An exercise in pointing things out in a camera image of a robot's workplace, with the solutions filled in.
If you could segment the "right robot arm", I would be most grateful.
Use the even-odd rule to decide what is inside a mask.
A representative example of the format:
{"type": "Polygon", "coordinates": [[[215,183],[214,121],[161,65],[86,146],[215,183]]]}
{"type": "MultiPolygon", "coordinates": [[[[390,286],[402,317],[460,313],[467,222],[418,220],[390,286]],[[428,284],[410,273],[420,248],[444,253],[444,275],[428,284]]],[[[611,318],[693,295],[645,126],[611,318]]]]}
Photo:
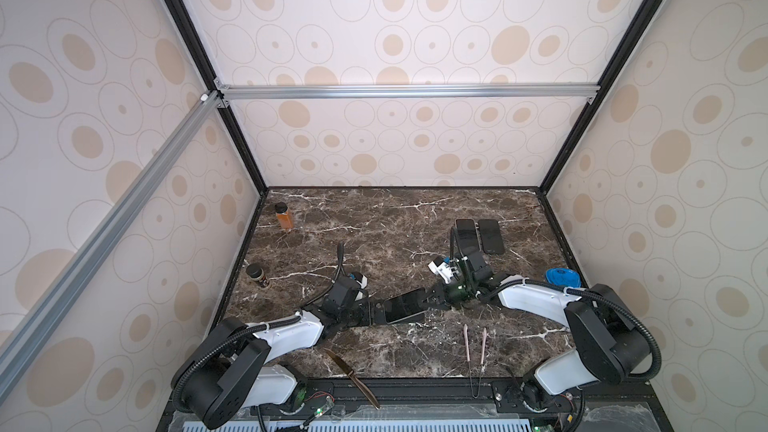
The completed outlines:
{"type": "Polygon", "coordinates": [[[662,352],[649,328],[605,284],[591,288],[552,284],[496,273],[481,252],[436,257],[437,283],[419,294],[425,309],[450,310],[476,300],[531,313],[564,326],[573,348],[533,367],[517,395],[532,413],[574,388],[646,382],[658,375],[662,352]]]}

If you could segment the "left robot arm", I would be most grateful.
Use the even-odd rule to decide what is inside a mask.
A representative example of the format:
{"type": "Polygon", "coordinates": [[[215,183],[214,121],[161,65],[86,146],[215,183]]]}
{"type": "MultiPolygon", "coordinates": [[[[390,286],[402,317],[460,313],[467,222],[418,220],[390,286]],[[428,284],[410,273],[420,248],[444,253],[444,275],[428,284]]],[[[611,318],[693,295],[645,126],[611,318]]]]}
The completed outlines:
{"type": "Polygon", "coordinates": [[[306,379],[286,365],[269,363],[341,331],[382,325],[391,310],[371,299],[364,275],[345,271],[344,253],[339,243],[331,284],[294,314],[253,324],[236,317],[220,321],[173,376],[175,410],[195,415],[210,430],[242,409],[275,405],[301,411],[312,395],[306,379]]]}

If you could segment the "pink phone case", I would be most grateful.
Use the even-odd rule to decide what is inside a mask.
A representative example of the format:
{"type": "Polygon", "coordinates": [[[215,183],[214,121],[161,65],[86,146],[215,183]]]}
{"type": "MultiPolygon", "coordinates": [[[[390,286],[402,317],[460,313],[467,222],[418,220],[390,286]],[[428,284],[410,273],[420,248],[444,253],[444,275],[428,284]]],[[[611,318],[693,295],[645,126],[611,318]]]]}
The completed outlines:
{"type": "Polygon", "coordinates": [[[480,250],[476,223],[472,219],[457,219],[455,221],[456,244],[461,256],[466,256],[480,250]]]}

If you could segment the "silver-edged phone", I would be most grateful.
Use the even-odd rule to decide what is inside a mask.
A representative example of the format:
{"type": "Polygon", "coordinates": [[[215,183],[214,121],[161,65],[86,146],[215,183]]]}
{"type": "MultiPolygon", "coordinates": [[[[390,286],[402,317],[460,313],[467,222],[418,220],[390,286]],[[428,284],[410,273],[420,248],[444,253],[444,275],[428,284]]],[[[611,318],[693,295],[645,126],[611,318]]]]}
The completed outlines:
{"type": "Polygon", "coordinates": [[[387,324],[422,322],[426,313],[425,295],[424,288],[417,288],[384,301],[387,324]]]}

